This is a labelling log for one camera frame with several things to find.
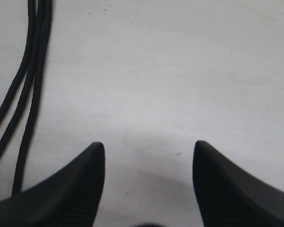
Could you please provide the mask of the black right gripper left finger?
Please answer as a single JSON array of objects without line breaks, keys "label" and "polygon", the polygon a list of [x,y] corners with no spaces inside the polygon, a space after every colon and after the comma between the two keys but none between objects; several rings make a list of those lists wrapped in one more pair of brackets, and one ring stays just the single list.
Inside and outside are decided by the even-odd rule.
[{"label": "black right gripper left finger", "polygon": [[51,177],[0,201],[0,227],[91,227],[104,180],[104,145],[94,142]]}]

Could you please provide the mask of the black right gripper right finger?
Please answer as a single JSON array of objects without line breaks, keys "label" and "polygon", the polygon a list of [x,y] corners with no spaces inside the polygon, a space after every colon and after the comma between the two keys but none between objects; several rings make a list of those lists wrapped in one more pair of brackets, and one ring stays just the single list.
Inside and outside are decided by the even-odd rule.
[{"label": "black right gripper right finger", "polygon": [[193,186],[206,227],[284,227],[284,192],[203,140],[194,148]]}]

